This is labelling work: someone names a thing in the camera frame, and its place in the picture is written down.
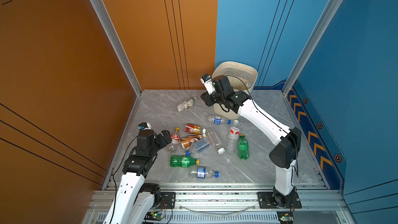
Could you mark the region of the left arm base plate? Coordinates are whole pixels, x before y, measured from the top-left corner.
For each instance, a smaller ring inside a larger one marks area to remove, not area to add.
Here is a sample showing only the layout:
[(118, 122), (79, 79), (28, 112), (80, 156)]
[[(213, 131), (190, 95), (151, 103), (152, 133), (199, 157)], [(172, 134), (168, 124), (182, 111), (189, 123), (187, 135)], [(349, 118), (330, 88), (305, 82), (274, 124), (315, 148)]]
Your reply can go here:
[(155, 193), (154, 204), (151, 209), (174, 209), (176, 203), (176, 192), (162, 191)]

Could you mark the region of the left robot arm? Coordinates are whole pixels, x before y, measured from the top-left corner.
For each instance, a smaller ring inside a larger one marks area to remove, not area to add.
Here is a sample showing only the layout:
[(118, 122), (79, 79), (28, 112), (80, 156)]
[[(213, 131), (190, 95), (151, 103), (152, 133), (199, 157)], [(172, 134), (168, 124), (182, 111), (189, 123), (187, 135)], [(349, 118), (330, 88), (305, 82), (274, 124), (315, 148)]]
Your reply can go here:
[(149, 210), (160, 201), (160, 186), (145, 183), (158, 151), (171, 143), (168, 130), (156, 134), (152, 129), (139, 131), (137, 145), (124, 161), (115, 199), (104, 220), (105, 224), (141, 224)]

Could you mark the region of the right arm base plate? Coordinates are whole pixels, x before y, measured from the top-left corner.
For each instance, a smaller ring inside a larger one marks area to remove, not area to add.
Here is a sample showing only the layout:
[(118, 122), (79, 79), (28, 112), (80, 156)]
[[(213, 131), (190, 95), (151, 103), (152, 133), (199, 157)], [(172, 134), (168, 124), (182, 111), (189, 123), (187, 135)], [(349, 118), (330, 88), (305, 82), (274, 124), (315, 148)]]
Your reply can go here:
[(278, 192), (258, 192), (259, 206), (261, 209), (290, 208), (301, 209), (302, 203), (298, 193), (293, 190), (287, 196), (283, 196)]

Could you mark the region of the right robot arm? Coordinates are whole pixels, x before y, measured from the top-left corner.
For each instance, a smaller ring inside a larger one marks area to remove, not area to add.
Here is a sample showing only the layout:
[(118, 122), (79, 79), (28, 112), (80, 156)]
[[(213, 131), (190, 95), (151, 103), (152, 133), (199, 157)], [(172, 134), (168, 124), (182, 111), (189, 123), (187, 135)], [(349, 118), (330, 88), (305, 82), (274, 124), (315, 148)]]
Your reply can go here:
[(299, 176), (298, 154), (301, 149), (302, 133), (299, 128), (290, 128), (264, 111), (252, 98), (248, 88), (234, 90), (230, 76), (201, 77), (206, 92), (201, 99), (207, 106), (218, 104), (223, 111), (233, 111), (244, 117), (262, 131), (274, 145), (269, 158), (276, 168), (276, 181), (272, 193), (272, 205), (277, 208), (293, 207), (297, 187), (294, 177)]

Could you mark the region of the clear bottle green neck band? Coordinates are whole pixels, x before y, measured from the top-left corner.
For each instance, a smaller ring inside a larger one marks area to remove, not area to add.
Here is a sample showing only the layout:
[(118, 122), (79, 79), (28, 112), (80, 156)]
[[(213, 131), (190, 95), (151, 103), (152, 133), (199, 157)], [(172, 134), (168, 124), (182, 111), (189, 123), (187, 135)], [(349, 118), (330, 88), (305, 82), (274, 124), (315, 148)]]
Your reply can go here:
[(179, 112), (186, 111), (186, 110), (190, 109), (195, 104), (196, 101), (197, 101), (197, 97), (191, 97), (189, 100), (181, 102), (177, 106), (177, 110)]

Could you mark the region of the Wahaha clear water bottle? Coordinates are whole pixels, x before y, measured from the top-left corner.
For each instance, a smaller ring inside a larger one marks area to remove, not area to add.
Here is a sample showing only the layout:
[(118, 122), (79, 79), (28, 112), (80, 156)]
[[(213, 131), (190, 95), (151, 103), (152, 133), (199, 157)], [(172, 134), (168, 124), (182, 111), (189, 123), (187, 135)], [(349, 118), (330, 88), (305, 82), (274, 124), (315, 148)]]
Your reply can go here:
[(227, 135), (227, 153), (233, 154), (237, 140), (240, 135), (240, 123), (238, 120), (234, 120)]

